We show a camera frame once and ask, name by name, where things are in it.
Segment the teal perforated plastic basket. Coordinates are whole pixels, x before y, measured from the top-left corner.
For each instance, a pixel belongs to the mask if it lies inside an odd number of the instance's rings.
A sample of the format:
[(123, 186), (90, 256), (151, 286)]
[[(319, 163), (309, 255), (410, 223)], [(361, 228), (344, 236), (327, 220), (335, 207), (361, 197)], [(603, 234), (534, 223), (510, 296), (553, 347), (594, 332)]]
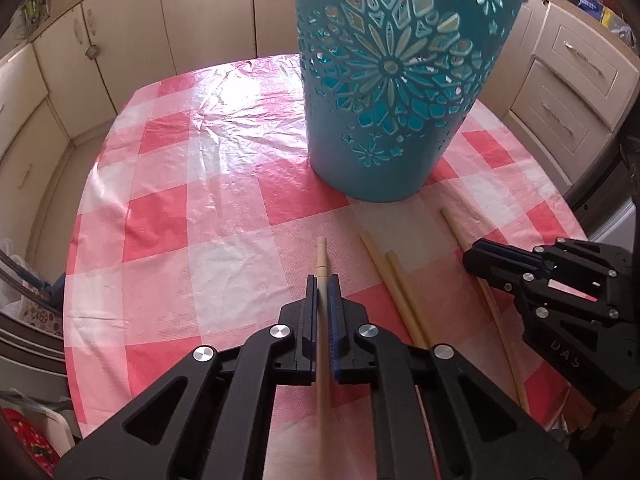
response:
[(416, 194), (526, 0), (296, 0), (312, 169), (356, 200)]

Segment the cream corner cabinets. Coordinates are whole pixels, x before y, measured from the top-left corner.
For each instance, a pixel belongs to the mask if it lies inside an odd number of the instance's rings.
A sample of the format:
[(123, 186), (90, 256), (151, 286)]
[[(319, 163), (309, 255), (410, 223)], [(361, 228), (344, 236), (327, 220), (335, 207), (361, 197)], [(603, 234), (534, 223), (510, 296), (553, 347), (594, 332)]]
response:
[(138, 89), (297, 48), (294, 0), (70, 0), (1, 61), (1, 235), (37, 250), (58, 168)]

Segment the bamboo chopstick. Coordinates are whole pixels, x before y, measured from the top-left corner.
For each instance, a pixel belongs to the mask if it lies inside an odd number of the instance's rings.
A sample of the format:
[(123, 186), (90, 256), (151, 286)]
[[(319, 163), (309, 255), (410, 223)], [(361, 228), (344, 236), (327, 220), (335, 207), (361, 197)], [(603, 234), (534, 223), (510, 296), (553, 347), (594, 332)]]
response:
[(413, 310), (411, 309), (408, 300), (402, 292), (397, 278), (395, 278), (392, 267), (387, 262), (386, 258), (382, 255), (382, 252), (380, 252), (375, 246), (371, 235), (367, 231), (362, 231), (360, 233), (360, 238), (363, 242), (363, 245), (366, 246), (367, 252), (371, 257), (376, 270), (378, 270), (378, 274), (380, 274), (380, 277), (382, 278), (388, 292), (390, 293), (390, 296), (393, 299), (396, 310), (398, 311), (402, 322), (404, 322), (405, 328), (411, 338), (412, 344), (418, 348), (426, 349), (426, 341), (420, 330), (420, 326), (418, 322), (416, 322), (416, 317), (413, 314)]
[(326, 285), (330, 274), (326, 238), (319, 236), (316, 245), (317, 307), (317, 405), (319, 430), (320, 479), (331, 478), (331, 356), (328, 323), (328, 293)]
[(408, 274), (402, 267), (398, 255), (392, 250), (386, 252), (386, 261), (400, 293), (399, 313), (405, 323), (412, 343), (422, 349), (431, 349), (433, 341), (427, 322), (420, 310), (418, 295), (412, 288)]
[[(447, 226), (449, 226), (452, 235), (454, 236), (460, 249), (462, 250), (462, 254), (465, 254), (472, 247), (472, 243), (466, 239), (464, 233), (462, 232), (462, 229), (460, 228), (460, 226), (458, 226), (456, 220), (454, 220), (454, 217), (452, 216), (452, 214), (450, 214), (446, 207), (440, 208), (440, 213), (442, 214), (442, 218), (444, 218), (447, 222)], [(502, 326), (501, 314), (497, 301), (495, 300), (495, 296), (492, 293), (488, 283), (482, 278), (476, 278), (476, 280), (480, 285), (480, 290), (485, 297), (491, 317), (494, 320), (504, 354), (506, 355), (506, 362), (508, 362), (513, 385), (515, 387), (516, 394), (518, 395), (518, 404), (520, 404), (520, 407), (524, 411), (526, 411), (527, 414), (529, 414), (530, 408), (525, 388), (525, 382), (520, 372), (520, 368), (518, 367), (518, 361), (516, 360), (509, 336), (506, 334), (506, 330)]]

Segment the red white checkered tablecloth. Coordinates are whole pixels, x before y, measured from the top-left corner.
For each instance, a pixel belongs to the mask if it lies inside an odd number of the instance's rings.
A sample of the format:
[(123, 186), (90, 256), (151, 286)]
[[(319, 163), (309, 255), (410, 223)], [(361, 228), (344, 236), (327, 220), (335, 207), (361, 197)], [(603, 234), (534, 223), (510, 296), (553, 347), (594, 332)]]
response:
[[(349, 197), (312, 170), (302, 75), (279, 55), (139, 89), (115, 119), (82, 193), (67, 260), (64, 350), (84, 439), (192, 349), (239, 346), (302, 299), (319, 236), (343, 296), (408, 338), (360, 238), (392, 250), (433, 338), (518, 400), (485, 297), (440, 208), (467, 240), (524, 249), (582, 229), (511, 130), (476, 103), (420, 190)], [(495, 292), (530, 416), (561, 416), (570, 387), (530, 350)]]

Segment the cream drawer cabinet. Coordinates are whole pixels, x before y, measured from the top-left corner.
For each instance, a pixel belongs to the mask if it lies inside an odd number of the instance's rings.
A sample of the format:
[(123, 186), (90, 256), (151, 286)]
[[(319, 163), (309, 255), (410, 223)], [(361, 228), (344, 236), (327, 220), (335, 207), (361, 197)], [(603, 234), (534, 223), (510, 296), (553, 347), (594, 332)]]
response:
[(639, 58), (564, 0), (528, 0), (514, 30), (524, 65), (503, 116), (563, 194), (613, 147), (639, 92)]

